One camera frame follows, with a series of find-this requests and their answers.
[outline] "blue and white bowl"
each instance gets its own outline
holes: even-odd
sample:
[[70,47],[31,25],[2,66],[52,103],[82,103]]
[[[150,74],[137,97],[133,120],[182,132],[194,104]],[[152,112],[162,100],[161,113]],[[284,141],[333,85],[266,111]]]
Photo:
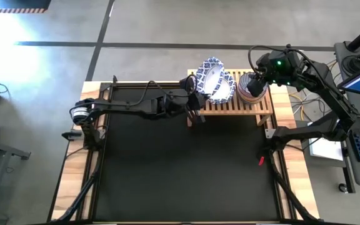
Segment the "blue and white bowl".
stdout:
[[229,72],[225,72],[220,88],[213,94],[208,101],[213,104],[228,103],[236,91],[236,80]]
[[223,63],[216,57],[210,57],[198,68],[196,77],[197,92],[214,95],[224,77]]

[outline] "chair wheel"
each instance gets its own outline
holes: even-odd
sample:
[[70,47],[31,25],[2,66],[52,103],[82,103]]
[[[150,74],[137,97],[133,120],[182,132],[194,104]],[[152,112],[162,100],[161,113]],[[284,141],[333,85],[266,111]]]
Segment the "chair wheel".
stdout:
[[339,184],[339,185],[338,185],[338,189],[339,189],[342,193],[348,194],[348,189],[347,189],[347,185],[346,185],[346,184]]

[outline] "red clip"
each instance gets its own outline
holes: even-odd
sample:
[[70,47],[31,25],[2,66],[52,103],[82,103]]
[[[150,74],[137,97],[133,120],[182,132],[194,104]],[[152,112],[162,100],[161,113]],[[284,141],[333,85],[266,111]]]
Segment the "red clip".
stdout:
[[258,164],[258,165],[262,166],[264,161],[265,161],[265,157],[264,157],[264,156],[261,156],[261,159],[259,160],[259,164]]

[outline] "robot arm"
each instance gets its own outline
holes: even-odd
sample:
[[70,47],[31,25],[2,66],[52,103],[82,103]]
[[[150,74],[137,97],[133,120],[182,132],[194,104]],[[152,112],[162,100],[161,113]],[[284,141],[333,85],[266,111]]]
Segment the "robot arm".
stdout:
[[285,145],[294,139],[326,138],[330,141],[343,141],[347,138],[348,131],[359,113],[336,88],[326,64],[311,61],[304,53],[290,45],[284,50],[273,50],[264,54],[256,64],[257,68],[251,65],[256,75],[247,86],[253,96],[258,96],[266,83],[293,86],[297,91],[307,88],[322,97],[332,109],[332,112],[308,127],[278,127],[269,131],[267,136],[271,137],[273,150],[283,150]]
[[[132,114],[144,119],[164,119],[187,113],[193,123],[203,123],[204,118],[197,111],[200,110],[208,99],[208,94],[200,94],[195,91],[194,79],[186,79],[179,82],[180,89],[165,91],[163,88],[150,81],[138,102],[130,101],[107,101],[105,99],[85,99],[79,101],[70,110],[73,123],[81,126],[84,133],[84,147],[100,148],[99,131],[93,126],[93,122],[103,114]],[[144,99],[145,93],[151,83],[154,83],[162,91],[162,95],[154,99]]]

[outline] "patterned bowl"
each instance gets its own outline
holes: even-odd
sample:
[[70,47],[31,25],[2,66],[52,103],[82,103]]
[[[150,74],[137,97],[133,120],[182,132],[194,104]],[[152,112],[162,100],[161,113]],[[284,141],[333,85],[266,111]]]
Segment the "patterned bowl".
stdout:
[[208,101],[213,104],[229,102],[233,98],[236,86],[236,80],[233,76],[229,72],[225,72],[220,88],[208,99]]
[[197,92],[214,95],[224,77],[223,63],[215,57],[210,57],[198,68],[196,77]]

